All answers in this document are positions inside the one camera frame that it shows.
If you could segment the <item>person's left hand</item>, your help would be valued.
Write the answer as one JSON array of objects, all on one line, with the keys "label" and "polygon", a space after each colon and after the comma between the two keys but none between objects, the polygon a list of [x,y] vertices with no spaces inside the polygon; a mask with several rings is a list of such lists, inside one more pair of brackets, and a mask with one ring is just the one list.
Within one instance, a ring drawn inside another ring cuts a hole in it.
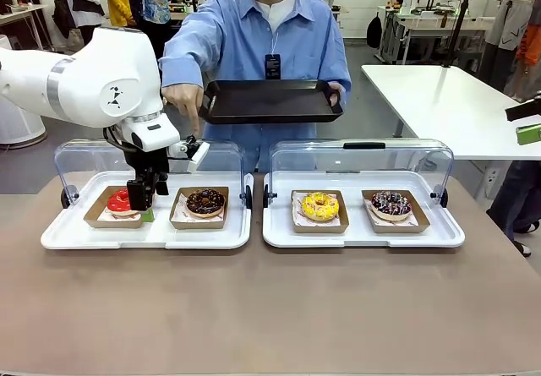
[{"label": "person's left hand", "polygon": [[340,102],[342,93],[344,91],[343,86],[338,82],[328,82],[329,86],[329,103],[331,107],[334,107]]}]

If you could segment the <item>person's right hand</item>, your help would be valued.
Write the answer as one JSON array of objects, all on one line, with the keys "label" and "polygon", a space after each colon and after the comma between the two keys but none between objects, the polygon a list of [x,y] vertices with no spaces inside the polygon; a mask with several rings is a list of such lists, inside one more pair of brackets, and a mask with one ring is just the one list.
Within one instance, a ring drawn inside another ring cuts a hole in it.
[{"label": "person's right hand", "polygon": [[174,84],[161,89],[163,97],[189,118],[194,136],[200,135],[199,109],[204,89],[196,84]]}]

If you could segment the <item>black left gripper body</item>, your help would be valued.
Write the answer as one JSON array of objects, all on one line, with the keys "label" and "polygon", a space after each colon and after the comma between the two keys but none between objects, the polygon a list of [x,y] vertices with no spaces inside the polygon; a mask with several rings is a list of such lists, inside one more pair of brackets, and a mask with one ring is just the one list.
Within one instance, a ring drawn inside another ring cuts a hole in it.
[{"label": "black left gripper body", "polygon": [[149,152],[134,148],[125,151],[124,156],[128,165],[135,169],[137,176],[152,174],[158,182],[165,182],[168,179],[170,170],[167,148]]}]

